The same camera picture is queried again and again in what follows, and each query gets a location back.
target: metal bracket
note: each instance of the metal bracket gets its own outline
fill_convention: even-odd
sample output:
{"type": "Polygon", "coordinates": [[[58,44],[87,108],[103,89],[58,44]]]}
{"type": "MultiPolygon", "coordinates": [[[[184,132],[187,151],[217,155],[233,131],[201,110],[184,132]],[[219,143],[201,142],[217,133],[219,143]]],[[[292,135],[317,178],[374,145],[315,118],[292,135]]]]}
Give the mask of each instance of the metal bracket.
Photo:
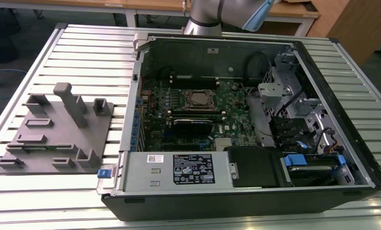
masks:
{"type": "Polygon", "coordinates": [[[239,172],[237,172],[237,164],[229,163],[229,169],[231,169],[231,176],[233,180],[239,179],[239,172]]]}
{"type": "Polygon", "coordinates": [[[136,33],[134,36],[134,50],[138,52],[139,47],[148,42],[148,33],[136,33]]]}

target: desk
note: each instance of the desk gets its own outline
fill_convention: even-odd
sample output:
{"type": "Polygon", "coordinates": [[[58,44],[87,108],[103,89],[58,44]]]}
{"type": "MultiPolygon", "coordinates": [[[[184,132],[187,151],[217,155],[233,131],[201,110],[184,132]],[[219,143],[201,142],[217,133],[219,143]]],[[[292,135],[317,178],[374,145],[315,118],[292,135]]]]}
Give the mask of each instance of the desk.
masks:
{"type": "MultiPolygon", "coordinates": [[[[124,13],[128,27],[138,27],[138,14],[184,16],[181,0],[0,0],[0,7],[34,10],[124,13]]],[[[268,22],[299,23],[296,36],[307,36],[319,12],[308,11],[303,4],[281,2],[273,5],[268,22]]]]}

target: blue latch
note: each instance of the blue latch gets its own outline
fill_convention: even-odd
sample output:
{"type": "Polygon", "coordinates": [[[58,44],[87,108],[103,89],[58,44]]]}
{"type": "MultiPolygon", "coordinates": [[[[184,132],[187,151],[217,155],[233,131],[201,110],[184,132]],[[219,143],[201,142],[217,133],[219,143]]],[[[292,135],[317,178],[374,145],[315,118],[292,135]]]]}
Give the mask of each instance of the blue latch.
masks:
{"type": "Polygon", "coordinates": [[[110,179],[111,174],[112,174],[112,169],[100,169],[98,174],[96,174],[96,177],[99,179],[110,179]]]}
{"type": "Polygon", "coordinates": [[[301,141],[296,141],[299,144],[300,144],[300,146],[304,148],[304,149],[308,149],[308,145],[307,144],[304,144],[301,141]]]}
{"type": "Polygon", "coordinates": [[[307,165],[307,160],[303,154],[291,154],[285,159],[287,166],[297,166],[297,165],[307,165]]]}
{"type": "Polygon", "coordinates": [[[341,165],[347,164],[347,160],[345,160],[345,157],[343,155],[339,155],[339,161],[340,161],[341,165]]]}

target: side panel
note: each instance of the side panel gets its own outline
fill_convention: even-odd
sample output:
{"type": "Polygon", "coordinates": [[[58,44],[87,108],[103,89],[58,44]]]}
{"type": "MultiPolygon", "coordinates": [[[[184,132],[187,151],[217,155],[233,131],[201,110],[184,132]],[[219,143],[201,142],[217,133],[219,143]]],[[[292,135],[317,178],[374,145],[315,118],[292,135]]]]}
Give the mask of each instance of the side panel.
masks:
{"type": "Polygon", "coordinates": [[[122,221],[205,219],[319,213],[374,192],[347,189],[130,198],[103,195],[102,201],[122,221]]]}

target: black cable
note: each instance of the black cable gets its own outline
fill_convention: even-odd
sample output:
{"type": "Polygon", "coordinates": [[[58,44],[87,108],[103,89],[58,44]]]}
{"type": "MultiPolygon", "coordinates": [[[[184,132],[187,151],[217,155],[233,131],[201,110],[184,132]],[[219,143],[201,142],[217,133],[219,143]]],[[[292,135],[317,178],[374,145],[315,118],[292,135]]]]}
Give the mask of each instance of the black cable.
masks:
{"type": "Polygon", "coordinates": [[[263,56],[267,59],[267,62],[269,63],[269,68],[272,68],[272,62],[271,62],[271,59],[265,53],[263,53],[261,51],[256,51],[256,52],[251,53],[243,61],[243,76],[241,76],[241,78],[245,81],[249,79],[249,64],[251,64],[252,59],[256,56],[263,56]]]}
{"type": "Polygon", "coordinates": [[[264,134],[264,135],[267,135],[267,136],[269,136],[269,137],[275,137],[273,135],[271,135],[271,134],[267,134],[265,132],[263,132],[260,129],[257,129],[257,131],[261,133],[261,134],[264,134]]]}
{"type": "Polygon", "coordinates": [[[288,106],[297,100],[299,96],[303,94],[304,92],[304,88],[301,88],[301,90],[295,94],[295,96],[292,97],[292,99],[285,103],[284,106],[281,106],[280,110],[276,113],[276,116],[279,116],[279,114],[281,113],[281,111],[284,111],[285,108],[288,108],[288,106]]]}
{"type": "Polygon", "coordinates": [[[332,146],[327,149],[325,153],[329,153],[329,151],[337,146],[339,144],[339,140],[333,137],[332,135],[332,139],[333,139],[333,144],[332,146]]]}
{"type": "Polygon", "coordinates": [[[169,19],[171,19],[171,16],[167,18],[167,21],[164,22],[164,24],[167,24],[167,23],[168,23],[169,19]]]}
{"type": "Polygon", "coordinates": [[[321,139],[323,139],[323,135],[324,135],[324,133],[325,133],[328,130],[331,130],[331,129],[332,129],[331,127],[325,127],[324,130],[321,131],[320,137],[319,137],[317,142],[316,142],[316,145],[315,145],[315,150],[312,150],[312,154],[316,154],[317,149],[319,149],[319,145],[320,145],[320,142],[321,142],[321,139]]]}

